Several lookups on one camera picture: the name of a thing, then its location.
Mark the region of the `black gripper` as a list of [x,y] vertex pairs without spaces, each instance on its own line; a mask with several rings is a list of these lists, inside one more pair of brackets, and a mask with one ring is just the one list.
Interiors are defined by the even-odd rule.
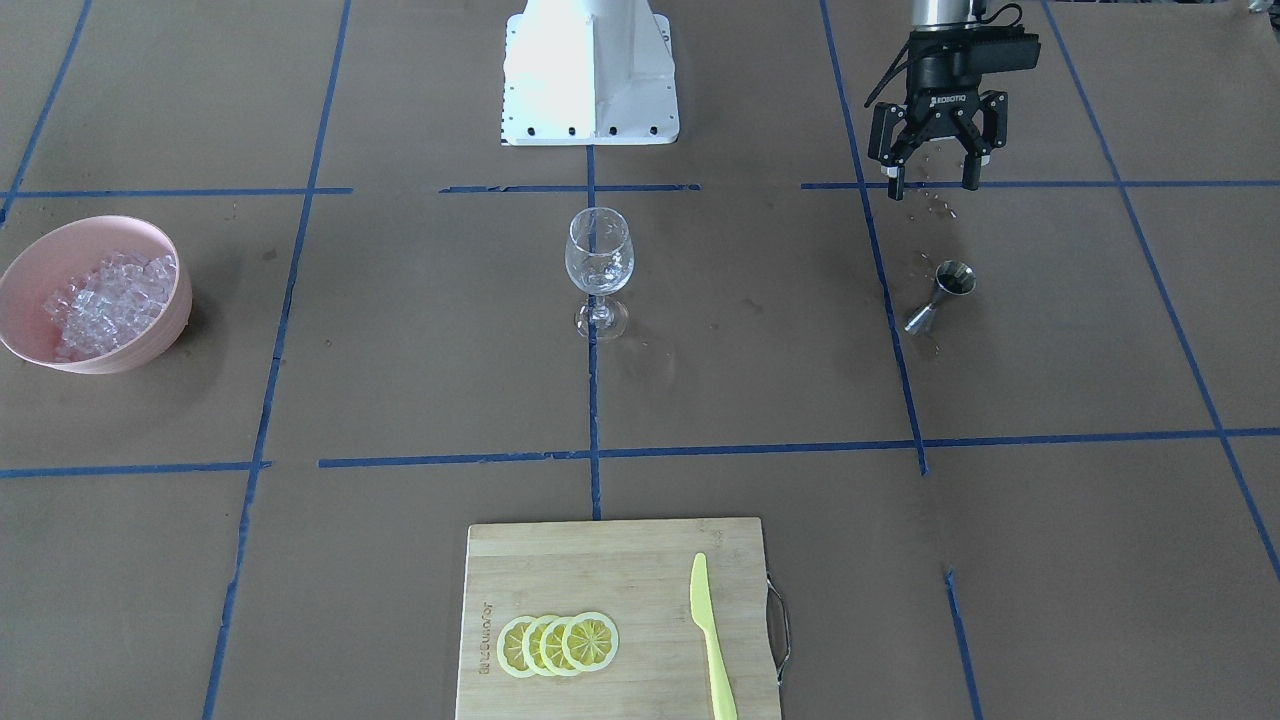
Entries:
[[978,191],[982,167],[997,149],[1007,143],[1009,94],[982,91],[984,74],[948,79],[937,74],[925,54],[920,33],[942,29],[914,29],[876,85],[883,90],[899,76],[905,77],[902,102],[876,102],[873,106],[868,156],[881,164],[887,195],[902,201],[906,190],[905,167],[927,141],[955,138],[964,146],[961,187]]

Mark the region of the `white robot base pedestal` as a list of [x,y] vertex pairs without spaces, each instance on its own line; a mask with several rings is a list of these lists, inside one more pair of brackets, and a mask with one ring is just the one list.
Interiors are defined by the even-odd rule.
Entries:
[[678,140],[671,23],[648,1],[529,1],[504,41],[503,145]]

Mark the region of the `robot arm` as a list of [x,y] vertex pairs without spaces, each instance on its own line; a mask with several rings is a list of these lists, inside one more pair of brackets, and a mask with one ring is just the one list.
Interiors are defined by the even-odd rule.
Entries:
[[914,1],[911,31],[868,94],[873,110],[868,156],[901,201],[906,167],[925,143],[955,140],[964,150],[961,187],[977,191],[991,155],[1009,143],[1009,92],[983,90],[987,76],[1032,70],[1041,37],[1016,1]]

